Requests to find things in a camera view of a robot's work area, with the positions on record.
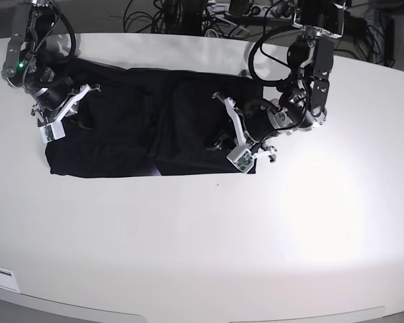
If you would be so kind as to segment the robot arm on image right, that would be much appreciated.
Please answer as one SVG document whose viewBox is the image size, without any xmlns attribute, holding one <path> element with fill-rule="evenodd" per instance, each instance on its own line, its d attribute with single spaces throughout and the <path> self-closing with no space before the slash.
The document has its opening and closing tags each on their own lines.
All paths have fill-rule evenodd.
<svg viewBox="0 0 404 323">
<path fill-rule="evenodd" d="M 248 173 L 259 157 L 276 159 L 276 149 L 267 141 L 281 134 L 311 131 L 326 121 L 329 76 L 333 67 L 334 41 L 343 36 L 345 1 L 274 1 L 263 14 L 263 27 L 270 18 L 285 17 L 290 24 L 263 30 L 248 56 L 253 80 L 274 87 L 281 95 L 275 100 L 252 98 L 239 106 L 231 97 L 213 94 L 225 107 L 229 122 L 207 145 L 210 151 L 228 150 L 227 158 L 236 169 Z M 290 71 L 285 79 L 265 80 L 255 71 L 255 56 L 264 43 L 279 34 L 300 31 L 288 48 L 283 65 Z"/>
</svg>

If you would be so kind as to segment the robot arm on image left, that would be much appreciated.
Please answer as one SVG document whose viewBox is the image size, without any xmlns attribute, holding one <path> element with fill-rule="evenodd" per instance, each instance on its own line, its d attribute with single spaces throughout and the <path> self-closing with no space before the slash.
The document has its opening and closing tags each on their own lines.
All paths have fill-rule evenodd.
<svg viewBox="0 0 404 323">
<path fill-rule="evenodd" d="M 47 48 L 47 38 L 59 23 L 70 38 L 66 55 Z M 17 4 L 1 74 L 11 87 L 23 88 L 35 100 L 31 115 L 38 126 L 54 121 L 88 79 L 77 69 L 76 50 L 76 33 L 56 1 Z"/>
</svg>

